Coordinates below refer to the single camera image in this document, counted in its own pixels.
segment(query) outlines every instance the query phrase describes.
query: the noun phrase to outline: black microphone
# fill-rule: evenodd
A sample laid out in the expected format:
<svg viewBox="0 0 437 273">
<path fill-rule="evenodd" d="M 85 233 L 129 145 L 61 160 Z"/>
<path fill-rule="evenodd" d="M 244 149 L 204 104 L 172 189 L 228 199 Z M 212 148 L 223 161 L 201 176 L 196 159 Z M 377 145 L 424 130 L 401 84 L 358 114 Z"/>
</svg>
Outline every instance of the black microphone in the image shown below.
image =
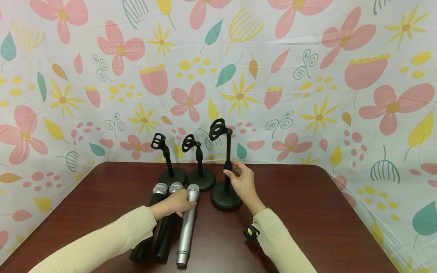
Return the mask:
<svg viewBox="0 0 437 273">
<path fill-rule="evenodd" d="M 153 206 L 156 203 L 159 203 L 164 197 L 167 195 L 168 187 L 164 183 L 158 183 L 153 187 L 153 195 L 150 200 L 149 207 Z M 146 251 L 149 249 L 150 244 L 152 243 L 153 236 L 149 237 L 143 241 L 141 241 L 134 249 L 131 251 L 131 255 L 129 256 L 129 260 L 133 262 L 141 262 L 144 260 L 146 256 Z"/>
<path fill-rule="evenodd" d="M 183 189 L 184 186 L 179 182 L 174 182 L 171 184 L 169 192 L 173 194 L 174 192 Z M 176 213 L 172 213 L 166 217 L 161 222 L 160 232 L 158 233 L 158 238 L 156 238 L 155 248 L 153 249 L 153 258 L 161 263 L 166 263 L 168 259 L 168 253 L 170 251 L 170 239 L 171 232 L 173 229 L 173 223 L 177 217 Z"/>
</svg>

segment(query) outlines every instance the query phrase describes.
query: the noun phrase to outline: black microphone stand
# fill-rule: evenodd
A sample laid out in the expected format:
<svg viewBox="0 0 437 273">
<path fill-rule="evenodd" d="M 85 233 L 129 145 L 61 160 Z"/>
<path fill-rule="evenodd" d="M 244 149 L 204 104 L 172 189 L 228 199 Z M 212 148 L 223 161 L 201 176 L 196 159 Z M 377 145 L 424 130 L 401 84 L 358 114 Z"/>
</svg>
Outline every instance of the black microphone stand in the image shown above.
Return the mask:
<svg viewBox="0 0 437 273">
<path fill-rule="evenodd" d="M 196 160 L 198 168 L 188 174 L 188 185 L 197 184 L 200 191 L 211 189 L 215 184 L 215 173 L 210 169 L 203 168 L 203 153 L 200 148 L 201 144 L 196 141 L 193 134 L 189 134 L 182 142 L 182 151 L 188 152 L 191 148 L 196 147 Z"/>
<path fill-rule="evenodd" d="M 162 150 L 163 155 L 165 158 L 165 161 L 167 163 L 167 170 L 163 171 L 159 178 L 159 183 L 164 183 L 168 187 L 171 186 L 171 184 L 175 182 L 179 182 L 182 185 L 184 185 L 187 181 L 187 173 L 181 169 L 181 168 L 173 168 L 171 165 L 171 159 L 170 159 L 170 150 L 168 149 L 167 145 L 165 144 L 166 137 L 161 133 L 156 133 L 153 137 L 152 144 L 150 147 L 152 147 L 155 150 Z"/>
<path fill-rule="evenodd" d="M 210 127 L 209 138 L 214 141 L 219 136 L 226 134 L 226 161 L 225 169 L 232 171 L 231 163 L 231 138 L 232 130 L 227 128 L 225 120 L 222 118 L 216 119 Z M 238 209 L 242 201 L 231 185 L 231 180 L 225 175 L 224 182 L 218 182 L 211 190 L 211 202 L 221 211 L 234 211 Z"/>
</svg>

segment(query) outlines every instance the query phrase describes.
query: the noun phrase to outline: beige sleeve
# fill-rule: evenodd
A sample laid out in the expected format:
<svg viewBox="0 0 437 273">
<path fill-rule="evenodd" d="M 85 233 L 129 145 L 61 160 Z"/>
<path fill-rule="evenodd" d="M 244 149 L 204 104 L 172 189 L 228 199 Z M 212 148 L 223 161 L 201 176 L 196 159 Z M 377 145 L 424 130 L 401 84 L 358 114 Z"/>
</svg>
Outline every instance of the beige sleeve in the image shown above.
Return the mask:
<svg viewBox="0 0 437 273">
<path fill-rule="evenodd" d="M 139 207 L 61 248 L 29 273 L 89 273 L 106 260 L 151 237 L 155 226 L 156 220 L 150 208 Z"/>
<path fill-rule="evenodd" d="M 260 231 L 261 248 L 280 273 L 317 273 L 271 209 L 258 212 L 253 217 L 253 226 Z"/>
</svg>

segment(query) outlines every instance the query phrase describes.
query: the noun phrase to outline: backdrop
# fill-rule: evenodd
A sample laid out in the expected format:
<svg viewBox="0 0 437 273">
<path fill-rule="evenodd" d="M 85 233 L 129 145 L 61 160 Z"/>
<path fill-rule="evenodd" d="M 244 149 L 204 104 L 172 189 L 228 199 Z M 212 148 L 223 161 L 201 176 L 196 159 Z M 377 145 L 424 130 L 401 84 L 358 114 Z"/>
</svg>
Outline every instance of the backdrop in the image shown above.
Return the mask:
<svg viewBox="0 0 437 273">
<path fill-rule="evenodd" d="M 180 148 L 187 134 L 223 162 L 224 137 L 207 138 L 222 117 L 234 159 L 319 165 L 400 272 L 434 272 L 436 10 L 1 1 L 0 262 L 96 165 L 163 162 L 156 132 L 175 162 L 195 159 Z"/>
</svg>

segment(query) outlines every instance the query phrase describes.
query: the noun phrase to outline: table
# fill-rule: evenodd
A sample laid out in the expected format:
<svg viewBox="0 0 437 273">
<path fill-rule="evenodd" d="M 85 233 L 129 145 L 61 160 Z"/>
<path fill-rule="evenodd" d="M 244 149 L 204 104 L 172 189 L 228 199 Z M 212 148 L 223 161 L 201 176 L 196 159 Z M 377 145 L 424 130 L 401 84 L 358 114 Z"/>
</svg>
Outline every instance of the table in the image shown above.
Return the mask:
<svg viewBox="0 0 437 273">
<path fill-rule="evenodd" d="M 187 172 L 195 164 L 174 164 Z M 205 164 L 223 180 L 222 164 Z M 249 165 L 257 192 L 282 219 L 318 273 L 397 273 L 329 175 L 311 165 Z M 106 162 L 98 165 L 0 267 L 24 273 L 68 243 L 99 229 L 141 205 L 165 170 L 163 163 Z M 251 215 L 243 205 L 221 212 L 201 193 L 186 273 L 277 272 L 257 242 L 245 243 L 243 229 Z M 131 262 L 129 252 L 95 270 L 97 273 L 180 272 L 176 249 L 180 221 L 173 229 L 168 263 Z"/>
</svg>

